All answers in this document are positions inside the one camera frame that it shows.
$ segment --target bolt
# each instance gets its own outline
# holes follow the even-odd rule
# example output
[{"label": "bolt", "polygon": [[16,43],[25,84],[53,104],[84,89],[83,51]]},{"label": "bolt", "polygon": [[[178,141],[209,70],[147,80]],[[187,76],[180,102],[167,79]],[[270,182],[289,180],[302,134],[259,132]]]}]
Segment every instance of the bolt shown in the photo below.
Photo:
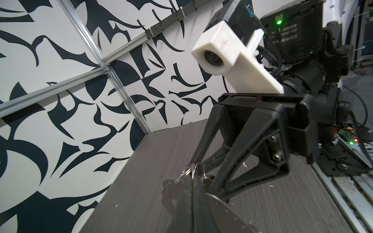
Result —
[{"label": "bolt", "polygon": [[272,159],[276,162],[279,162],[282,160],[282,153],[281,152],[275,152],[273,155],[272,155]]},{"label": "bolt", "polygon": [[271,136],[268,140],[269,140],[269,142],[276,142],[278,137],[279,137],[279,135],[276,134],[276,135]]},{"label": "bolt", "polygon": [[348,166],[347,166],[346,164],[341,163],[341,168],[343,168],[343,169],[347,169]]}]

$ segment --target wood grain surface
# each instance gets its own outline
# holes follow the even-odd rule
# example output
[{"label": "wood grain surface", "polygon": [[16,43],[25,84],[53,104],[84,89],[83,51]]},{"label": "wood grain surface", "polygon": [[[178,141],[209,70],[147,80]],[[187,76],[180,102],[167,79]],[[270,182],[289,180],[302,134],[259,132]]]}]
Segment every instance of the wood grain surface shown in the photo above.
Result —
[{"label": "wood grain surface", "polygon": [[[171,216],[161,204],[162,182],[176,179],[189,163],[206,120],[146,135],[81,233],[166,232]],[[223,142],[215,137],[207,156]],[[245,161],[240,173],[253,166]],[[290,175],[231,198],[232,210],[263,233],[351,233],[304,158],[292,156]]]}]

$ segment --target robotic arm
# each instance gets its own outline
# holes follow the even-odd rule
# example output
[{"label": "robotic arm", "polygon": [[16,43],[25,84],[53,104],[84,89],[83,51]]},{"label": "robotic arm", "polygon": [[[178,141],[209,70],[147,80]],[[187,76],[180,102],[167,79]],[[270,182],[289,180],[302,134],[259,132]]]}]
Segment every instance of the robotic arm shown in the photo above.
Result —
[{"label": "robotic arm", "polygon": [[[287,175],[291,154],[317,161],[348,119],[338,83],[353,47],[336,48],[333,32],[322,28],[323,1],[296,0],[260,20],[248,2],[233,0],[216,12],[192,50],[207,73],[224,75],[238,93],[219,98],[189,165],[163,182],[162,204],[173,215],[168,232],[259,232],[230,210],[229,199]],[[258,48],[262,38],[265,48]],[[275,68],[260,64],[261,56]],[[218,130],[224,142],[203,161]],[[251,155],[259,164],[232,180]],[[219,166],[215,177],[207,175]]]}]

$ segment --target black abstract pattern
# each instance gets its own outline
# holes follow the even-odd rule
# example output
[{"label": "black abstract pattern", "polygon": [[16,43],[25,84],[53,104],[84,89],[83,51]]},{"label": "black abstract pattern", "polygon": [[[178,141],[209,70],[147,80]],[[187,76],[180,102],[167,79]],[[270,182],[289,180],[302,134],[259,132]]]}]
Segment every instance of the black abstract pattern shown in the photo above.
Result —
[{"label": "black abstract pattern", "polygon": [[[94,39],[97,41],[97,45],[102,49],[103,53],[105,55],[108,55],[109,53],[113,52],[114,50],[118,49],[119,47],[123,46],[125,43],[131,41],[136,36],[140,35],[144,32],[143,28],[150,28],[154,26],[156,23],[158,23],[158,20],[152,10],[155,10],[159,12],[161,10],[161,15],[157,15],[157,17],[164,19],[165,17],[171,15],[173,12],[175,12],[177,9],[174,6],[174,3],[169,0],[127,0],[126,5],[129,7],[129,5],[132,5],[135,7],[136,10],[138,10],[138,13],[135,17],[136,19],[131,19],[132,23],[126,22],[126,20],[119,19],[120,16],[114,16],[114,13],[110,12],[110,9],[105,8],[105,4],[99,4],[97,0],[72,0],[71,1],[73,6],[75,8],[78,8],[83,2],[85,2],[85,7],[87,10],[87,23],[86,26],[91,33],[91,35],[94,37]],[[111,1],[111,5],[117,5],[122,6],[121,1]],[[144,5],[147,5],[148,7],[151,6],[150,10],[148,12],[144,11]],[[125,14],[127,14],[126,10],[128,10],[126,7],[123,8],[123,18],[125,17]],[[184,35],[184,21],[180,21],[180,26],[183,31]],[[97,29],[102,30],[103,34],[99,31],[97,34],[95,34],[95,31]],[[121,41],[119,44],[112,44],[113,43],[113,37],[116,34],[123,34],[127,40]],[[106,37],[112,46],[109,48],[104,48],[102,46],[102,39]],[[168,43],[168,41],[164,38],[163,34],[159,34],[154,38],[154,41],[162,40],[165,43],[169,45],[170,48],[172,48],[175,51],[182,51],[177,48],[174,48],[171,46],[171,44]]]},{"label": "black abstract pattern", "polygon": [[[54,85],[55,83],[56,82],[48,82],[49,85]],[[53,179],[54,182],[58,182],[67,175],[69,175],[70,179],[72,179],[70,182],[74,183],[76,182],[75,179],[79,179],[79,177],[71,177],[71,175],[79,173],[84,174],[88,172],[89,174],[93,172],[100,172],[104,177],[108,177],[108,175],[115,177],[117,173],[110,170],[111,166],[117,161],[128,160],[132,154],[132,151],[136,149],[142,140],[144,133],[142,132],[138,123],[133,119],[124,103],[120,100],[119,96],[116,96],[116,102],[120,101],[121,104],[117,106],[110,106],[112,103],[108,102],[106,98],[109,97],[109,95],[114,94],[112,89],[111,84],[107,82],[107,78],[105,76],[99,76],[87,81],[85,85],[78,88],[78,90],[66,90],[65,94],[57,94],[55,96],[56,100],[54,101],[54,107],[52,109],[50,106],[42,107],[41,104],[33,104],[18,112],[3,117],[2,120],[5,122],[7,127],[10,127],[10,132],[7,138],[0,136],[0,180],[7,178],[4,176],[4,174],[7,172],[7,169],[10,169],[8,166],[8,151],[14,151],[22,156],[25,156],[38,167],[41,174],[39,182],[40,187],[42,187],[44,181],[48,182],[49,179]],[[17,83],[11,92],[10,99],[15,99],[26,94],[27,93],[21,84]],[[83,101],[77,96],[80,96],[80,98],[85,96],[85,100]],[[76,117],[78,114],[78,109],[82,106],[95,108],[94,116],[87,114],[83,117],[87,120],[91,118],[93,124],[104,127],[101,129],[102,133],[99,133],[102,135],[101,137],[94,138],[91,136],[91,139],[79,142],[78,137],[72,136],[74,134],[72,134],[71,127],[65,129],[62,126],[66,126],[66,123],[75,124],[74,122],[69,122],[69,119]],[[110,116],[108,115],[110,113],[120,114],[121,116],[129,116],[127,119],[130,120],[122,122],[120,129],[116,130],[116,128],[111,125],[111,123],[113,123],[113,119],[107,117]],[[17,134],[17,129],[20,125],[23,125],[23,127],[30,124],[32,125],[33,120],[30,117],[32,117],[34,114],[39,114],[39,117],[44,116],[50,120],[49,125],[47,124],[46,126],[39,126],[51,127],[49,131],[54,132],[54,136],[46,136],[56,137],[55,140],[62,140],[60,151],[58,151],[58,148],[54,149],[56,154],[48,154],[45,152],[45,145],[43,145],[44,142],[35,144],[34,142],[18,139],[19,135]],[[73,132],[75,134],[78,131],[87,130],[80,128],[81,126],[79,125],[76,125],[76,127],[77,129]],[[4,128],[5,126],[0,126],[0,133],[3,132]],[[108,134],[105,133],[105,128],[109,130]],[[123,132],[124,130],[127,130],[126,133],[119,135],[119,133]],[[61,132],[62,136],[57,136],[58,134],[56,132]],[[35,133],[37,132],[30,132],[30,139],[32,139],[32,134]],[[125,150],[121,149],[120,153],[117,153],[115,150],[108,147],[106,147],[105,150],[100,150],[111,139],[113,139],[113,137],[116,136],[119,136],[122,141],[128,141],[128,146]],[[83,152],[81,151],[80,146],[78,146],[79,144],[89,145],[92,147],[92,150]],[[92,165],[88,165],[91,167],[87,167],[87,165],[85,165],[85,169],[87,169],[86,171],[83,171],[82,168],[76,170],[77,165],[95,156],[105,156],[107,160],[101,164],[94,165],[94,167],[92,167]],[[20,167],[19,169],[27,170],[28,168]],[[97,187],[95,188],[96,191],[89,195],[75,195],[58,198],[48,198],[47,195],[43,193],[43,189],[41,189],[41,191],[37,190],[35,193],[24,199],[24,201],[21,201],[4,212],[1,212],[0,227],[16,215],[18,223],[17,232],[70,233],[82,214],[85,211],[97,206],[100,200],[97,199],[97,197],[100,194],[103,194],[109,188],[110,184],[111,183],[97,184]],[[79,190],[78,187],[78,184],[74,184],[72,186],[73,190]],[[6,187],[0,187],[0,189],[2,192],[6,191]],[[83,205],[80,203],[82,201],[85,201],[85,203],[90,202],[90,204]],[[68,211],[68,208],[73,205],[77,206],[77,211],[75,214]]]},{"label": "black abstract pattern", "polygon": [[[176,2],[181,7],[190,0]],[[141,8],[152,1],[131,3]],[[204,8],[200,16],[212,15],[223,4],[226,2]],[[208,23],[208,18],[196,17],[175,24],[112,63],[153,131],[206,119],[217,98],[234,91],[224,77],[206,73],[191,56],[193,45]]]},{"label": "black abstract pattern", "polygon": [[[65,21],[60,18],[63,11],[55,0],[4,0],[0,3],[0,12],[6,12],[7,16],[0,17],[0,58],[4,58],[0,60],[0,65],[9,66],[9,62],[14,62],[19,67],[24,66],[23,69],[25,69],[24,75],[17,73],[14,77],[9,77],[8,82],[11,84],[11,86],[13,86],[12,80],[15,80],[14,83],[27,83],[25,76],[31,74],[31,77],[28,78],[34,79],[36,82],[34,85],[31,85],[33,87],[32,91],[37,91],[46,87],[45,82],[40,82],[39,80],[41,80],[41,78],[49,78],[46,77],[49,76],[51,72],[49,69],[53,69],[54,66],[58,65],[55,63],[57,62],[57,59],[54,57],[50,59],[50,63],[46,62],[46,56],[55,56],[55,54],[62,60],[71,60],[77,62],[79,65],[75,66],[74,68],[77,69],[79,67],[76,71],[81,72],[79,74],[99,67],[98,64],[94,63],[88,58],[90,56],[90,54],[87,54],[88,49],[83,49],[87,51],[87,53],[76,52],[76,47],[74,45],[60,39],[65,36],[70,36],[72,38],[76,37],[79,39],[79,41],[75,41],[74,43],[83,44],[83,41],[80,40],[79,34],[75,30],[70,30],[74,28],[69,21],[66,21],[67,18],[64,19]],[[61,24],[60,27],[55,27],[55,30],[58,32],[51,32],[50,30],[44,28],[46,25],[48,25],[46,21],[51,19],[51,13],[57,13],[55,18],[52,19]],[[13,50],[9,51],[9,49],[6,49],[8,46],[13,48]],[[27,61],[24,61],[23,59],[15,60],[14,55],[19,54],[21,51],[23,51],[23,49],[29,50],[34,59],[30,58]],[[40,67],[40,60],[43,60],[44,62],[42,67]],[[70,73],[76,72],[70,72],[67,69],[65,75],[63,73],[58,74],[60,77],[58,81],[72,78]],[[8,99],[8,96],[2,96],[1,98],[3,102],[10,99]]]},{"label": "black abstract pattern", "polygon": [[95,208],[97,201],[89,206],[79,205],[75,215],[66,211],[70,206],[96,197],[110,186],[87,196],[64,197],[49,199],[40,192],[35,192],[29,198],[15,207],[0,213],[0,226],[17,215],[19,233],[28,232],[71,232],[76,221],[88,209]]}]

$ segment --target gray wooden table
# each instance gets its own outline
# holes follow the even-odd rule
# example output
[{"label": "gray wooden table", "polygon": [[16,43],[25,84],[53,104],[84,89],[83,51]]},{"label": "gray wooden table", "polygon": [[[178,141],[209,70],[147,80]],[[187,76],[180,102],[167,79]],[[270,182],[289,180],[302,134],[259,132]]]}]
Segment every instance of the gray wooden table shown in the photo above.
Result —
[{"label": "gray wooden table", "polygon": [[[171,216],[161,204],[162,182],[180,175],[205,124],[203,120],[146,135],[80,232],[166,232]],[[207,155],[222,141],[218,134]],[[240,173],[254,160],[245,163]],[[290,165],[287,177],[231,198],[232,210],[263,233],[351,233],[305,159],[292,156]]]}]

